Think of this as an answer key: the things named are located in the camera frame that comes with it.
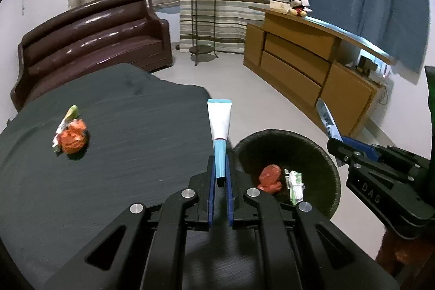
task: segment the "red crumpled wrapper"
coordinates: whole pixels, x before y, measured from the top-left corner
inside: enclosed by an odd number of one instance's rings
[[[257,188],[271,194],[278,192],[282,188],[281,182],[279,182],[280,177],[281,168],[278,165],[268,165],[259,177],[260,184]]]
[[[88,142],[86,136],[86,124],[82,119],[73,119],[68,127],[59,134],[62,151],[67,154],[73,154],[80,151]]]

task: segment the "silver screw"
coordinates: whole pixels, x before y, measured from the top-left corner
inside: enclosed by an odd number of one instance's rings
[[[142,210],[144,209],[144,206],[142,204],[139,203],[134,203],[131,207],[130,207],[130,211],[133,214],[139,214],[142,212]]]
[[[184,191],[181,192],[181,196],[183,198],[192,198],[195,195],[195,191],[193,189],[185,189]]]
[[[311,211],[311,209],[313,209],[311,204],[308,202],[300,202],[297,206],[303,212],[309,212],[309,211]]]
[[[246,194],[250,197],[258,197],[260,195],[260,190],[257,188],[249,188]]]

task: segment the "tube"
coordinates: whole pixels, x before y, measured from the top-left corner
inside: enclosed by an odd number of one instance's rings
[[[211,99],[207,101],[208,117],[215,147],[215,171],[218,186],[225,180],[225,159],[228,132],[230,130],[231,100]]]

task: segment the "tile floor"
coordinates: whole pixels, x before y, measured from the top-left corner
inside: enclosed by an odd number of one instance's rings
[[[174,50],[173,55],[174,65],[154,75],[179,84],[203,86],[216,99],[231,99],[230,140],[233,146],[254,132],[275,128],[302,134],[326,150],[327,136],[283,95],[243,66],[242,56],[218,53],[219,58],[195,67],[190,53]],[[363,130],[358,138],[368,144],[377,143],[367,130]],[[332,221],[374,258],[381,244],[384,226],[346,188],[347,166],[340,167],[338,171],[341,198]]]

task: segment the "plant stand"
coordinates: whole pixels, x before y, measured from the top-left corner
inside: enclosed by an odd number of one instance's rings
[[[198,55],[214,53],[216,58],[216,0],[214,0],[214,11],[213,11],[213,46],[209,45],[198,45],[198,0],[191,0],[191,14],[192,14],[192,47],[189,48],[191,55],[195,55],[195,67],[198,65]]]

